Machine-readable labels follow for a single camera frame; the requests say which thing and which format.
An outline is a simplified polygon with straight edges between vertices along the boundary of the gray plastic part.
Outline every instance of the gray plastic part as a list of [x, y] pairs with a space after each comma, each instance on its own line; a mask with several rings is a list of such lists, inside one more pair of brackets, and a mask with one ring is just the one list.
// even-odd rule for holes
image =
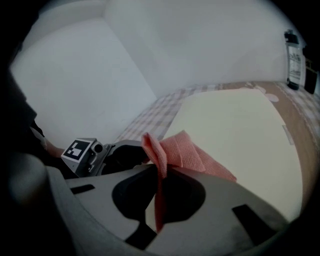
[[251, 239], [232, 211], [241, 205], [248, 205], [275, 231], [288, 224], [273, 207], [235, 182], [192, 170], [183, 169], [183, 173], [204, 186], [204, 203], [188, 220], [165, 224], [146, 248], [148, 252], [166, 256], [222, 256], [253, 248]]
[[126, 218], [117, 209], [112, 199], [114, 187], [121, 181], [148, 169], [150, 165], [96, 177], [66, 180], [70, 188], [91, 184], [95, 189], [76, 194], [83, 207], [106, 229], [120, 239], [127, 239], [138, 228], [139, 222]]
[[[74, 194], [72, 194], [70, 188], [67, 186], [66, 181], [58, 169], [47, 166], [47, 170], [55, 205], [71, 235], [76, 255], [154, 255], [153, 253], [147, 253], [127, 244], [119, 237], [111, 233], [110, 230], [102, 225], [94, 216], [92, 216], [88, 209], [83, 206], [81, 201], [77, 199]], [[96, 178], [108, 177], [109, 175], [103, 175]], [[82, 179], [94, 179], [94, 177], [79, 178], [77, 180]], [[119, 221], [125, 221], [125, 217], [119, 218]]]

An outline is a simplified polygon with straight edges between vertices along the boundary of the pink cloth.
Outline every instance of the pink cloth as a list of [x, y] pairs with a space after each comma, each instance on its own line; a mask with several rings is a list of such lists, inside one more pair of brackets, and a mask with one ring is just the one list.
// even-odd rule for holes
[[174, 165], [197, 172], [217, 176], [235, 182], [237, 179], [224, 166], [215, 161], [201, 148], [193, 144], [183, 130], [178, 134], [158, 141], [152, 134], [142, 136], [142, 148], [158, 169], [158, 190], [155, 194], [155, 223], [160, 231], [166, 205], [162, 196], [162, 179], [167, 176], [167, 165]]

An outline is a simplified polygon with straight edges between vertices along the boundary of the white wall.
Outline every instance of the white wall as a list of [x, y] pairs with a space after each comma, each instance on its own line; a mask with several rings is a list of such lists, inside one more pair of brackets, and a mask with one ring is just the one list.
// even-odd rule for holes
[[29, 34], [23, 41], [22, 51], [38, 40], [65, 26], [102, 17], [106, 0], [57, 0], [51, 1], [39, 14]]
[[105, 19], [157, 97], [195, 84], [285, 81], [284, 31], [262, 0], [110, 0]]
[[156, 99], [103, 18], [47, 35], [11, 70], [36, 122], [58, 147], [77, 137], [111, 143]]

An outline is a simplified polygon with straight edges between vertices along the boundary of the plaid fabric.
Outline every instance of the plaid fabric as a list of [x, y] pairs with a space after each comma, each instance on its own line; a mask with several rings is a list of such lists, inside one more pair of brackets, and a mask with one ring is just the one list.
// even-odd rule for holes
[[[313, 134], [320, 139], [320, 97], [308, 93], [302, 86], [298, 91], [287, 87], [285, 83], [277, 83], [292, 101], [299, 106], [306, 117]], [[219, 85], [193, 86], [179, 89], [171, 94], [157, 99], [150, 107], [145, 109], [133, 122], [124, 130], [115, 142], [122, 140], [140, 141], [144, 133], [155, 135], [162, 140], [168, 128], [179, 111], [183, 99], [197, 93], [217, 91]]]

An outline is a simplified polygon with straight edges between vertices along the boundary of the black cutout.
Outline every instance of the black cutout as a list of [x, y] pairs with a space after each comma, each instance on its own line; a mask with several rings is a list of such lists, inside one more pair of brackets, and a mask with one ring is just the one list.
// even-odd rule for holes
[[146, 223], [140, 222], [137, 230], [127, 238], [125, 242], [140, 250], [144, 250], [156, 236], [157, 233], [154, 232]]
[[89, 190], [93, 190], [95, 187], [91, 184], [87, 184], [87, 185], [83, 185], [83, 186], [76, 186], [71, 188], [71, 192], [75, 195], [75, 194], [79, 194], [79, 193], [83, 193], [83, 192], [87, 192]]
[[157, 167], [148, 169], [118, 183], [112, 199], [118, 210], [127, 218], [145, 221], [145, 210], [157, 191]]
[[248, 205], [234, 207], [232, 211], [255, 246], [260, 245], [276, 234], [276, 231], [271, 229]]
[[169, 168], [162, 181], [166, 212], [163, 223], [189, 219], [204, 203], [206, 190], [197, 180]]

